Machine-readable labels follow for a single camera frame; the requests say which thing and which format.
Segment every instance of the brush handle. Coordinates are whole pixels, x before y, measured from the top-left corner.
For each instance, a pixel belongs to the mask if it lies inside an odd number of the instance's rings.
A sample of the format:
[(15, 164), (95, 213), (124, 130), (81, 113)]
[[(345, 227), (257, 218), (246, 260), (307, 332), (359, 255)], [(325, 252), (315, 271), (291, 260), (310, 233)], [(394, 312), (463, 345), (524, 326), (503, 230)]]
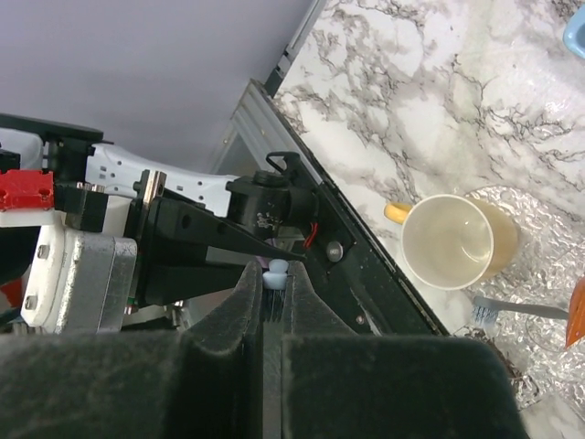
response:
[(514, 311), (516, 313), (530, 314), (544, 318), (556, 318), (557, 320), (568, 320), (569, 313), (564, 309), (555, 306), (531, 305), (531, 304), (513, 304), (502, 300), (488, 299), (487, 297), (475, 297), (475, 305), (490, 308), (495, 311)]

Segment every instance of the cream mug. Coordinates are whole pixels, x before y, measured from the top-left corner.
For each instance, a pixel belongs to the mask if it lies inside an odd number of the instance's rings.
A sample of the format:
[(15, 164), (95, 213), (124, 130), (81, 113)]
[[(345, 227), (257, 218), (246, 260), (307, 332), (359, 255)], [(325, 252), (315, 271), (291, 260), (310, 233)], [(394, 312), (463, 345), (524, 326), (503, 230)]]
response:
[(435, 195), (414, 207), (389, 203), (384, 215), (402, 224), (400, 246), (412, 272), (442, 290), (465, 288), (500, 273), (518, 247), (515, 223), (479, 199)]

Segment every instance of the blue container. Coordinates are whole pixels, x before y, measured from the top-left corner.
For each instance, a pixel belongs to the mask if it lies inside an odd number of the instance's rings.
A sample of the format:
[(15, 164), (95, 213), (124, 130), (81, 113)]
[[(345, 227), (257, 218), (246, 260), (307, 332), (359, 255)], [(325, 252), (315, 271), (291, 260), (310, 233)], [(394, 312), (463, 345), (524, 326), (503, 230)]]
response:
[(585, 5), (567, 23), (563, 43), (575, 55), (585, 59)]

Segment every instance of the aluminum foil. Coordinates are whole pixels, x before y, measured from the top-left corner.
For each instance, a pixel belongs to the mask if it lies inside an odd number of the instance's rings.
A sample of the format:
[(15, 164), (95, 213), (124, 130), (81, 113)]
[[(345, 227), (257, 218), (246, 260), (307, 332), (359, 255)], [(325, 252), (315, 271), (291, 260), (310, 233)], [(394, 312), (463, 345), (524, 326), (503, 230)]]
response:
[[(585, 274), (579, 223), (513, 187), (484, 187), (468, 194), (497, 205), (519, 229), (518, 254), (500, 275), (466, 290), (517, 303), (569, 309), (573, 287)], [(494, 327), (470, 324), (456, 335), (479, 338), (510, 373), (520, 409), (557, 394), (585, 418), (585, 341), (565, 351), (566, 321), (500, 312)]]

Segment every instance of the mug handle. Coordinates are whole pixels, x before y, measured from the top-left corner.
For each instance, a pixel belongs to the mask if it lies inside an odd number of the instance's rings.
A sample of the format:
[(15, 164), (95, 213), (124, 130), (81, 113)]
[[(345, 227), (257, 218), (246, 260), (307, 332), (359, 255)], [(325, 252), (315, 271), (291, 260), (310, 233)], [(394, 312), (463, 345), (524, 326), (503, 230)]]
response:
[(411, 210), (410, 204), (388, 203), (384, 208), (384, 216), (397, 224), (403, 224)]

